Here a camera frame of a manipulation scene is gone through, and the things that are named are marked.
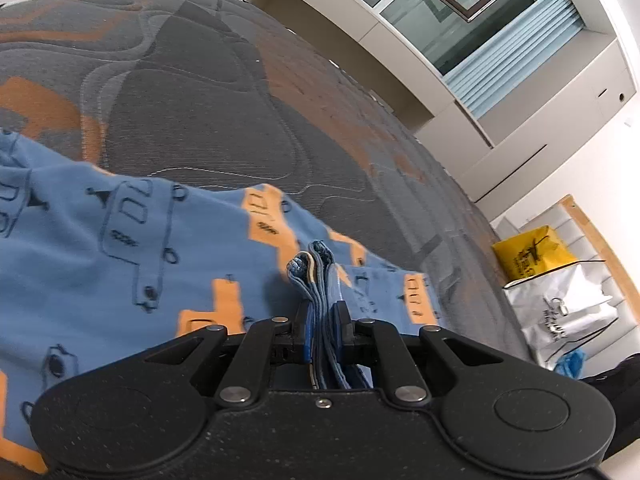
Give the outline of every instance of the quilted bed cover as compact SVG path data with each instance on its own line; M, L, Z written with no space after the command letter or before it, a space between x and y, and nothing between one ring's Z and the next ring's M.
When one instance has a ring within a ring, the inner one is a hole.
M530 358L488 221L356 81L249 3L5 5L0 126L112 173L212 191L268 184L426 274L453 330ZM0 273L11 277L1 251ZM55 345L43 336L42 354Z

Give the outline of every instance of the white bag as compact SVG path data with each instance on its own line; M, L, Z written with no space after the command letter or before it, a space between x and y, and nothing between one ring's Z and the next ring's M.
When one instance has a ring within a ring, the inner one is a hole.
M618 318L598 280L602 269L597 266L603 265L575 262L504 287L540 366L552 370L564 354L597 337Z

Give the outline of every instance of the silver screw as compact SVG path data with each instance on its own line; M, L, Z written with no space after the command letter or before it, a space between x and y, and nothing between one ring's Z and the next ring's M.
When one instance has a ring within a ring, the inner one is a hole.
M327 409L330 408L332 402L329 399L316 399L316 406L318 408Z
M427 392L420 386L400 386L396 388L396 397L404 402L420 402L427 398Z
M251 392L244 386L227 386L220 392L220 399L225 402L247 402Z

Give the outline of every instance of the blue curtain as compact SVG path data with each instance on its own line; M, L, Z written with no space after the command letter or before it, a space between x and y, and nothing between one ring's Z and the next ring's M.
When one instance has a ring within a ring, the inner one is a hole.
M444 81L480 118L583 28L571 0L537 0Z

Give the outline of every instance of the yellow bag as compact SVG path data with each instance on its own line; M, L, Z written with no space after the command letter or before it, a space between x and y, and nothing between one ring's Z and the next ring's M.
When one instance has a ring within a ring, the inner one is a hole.
M548 225L498 242L494 253L511 281L578 261Z

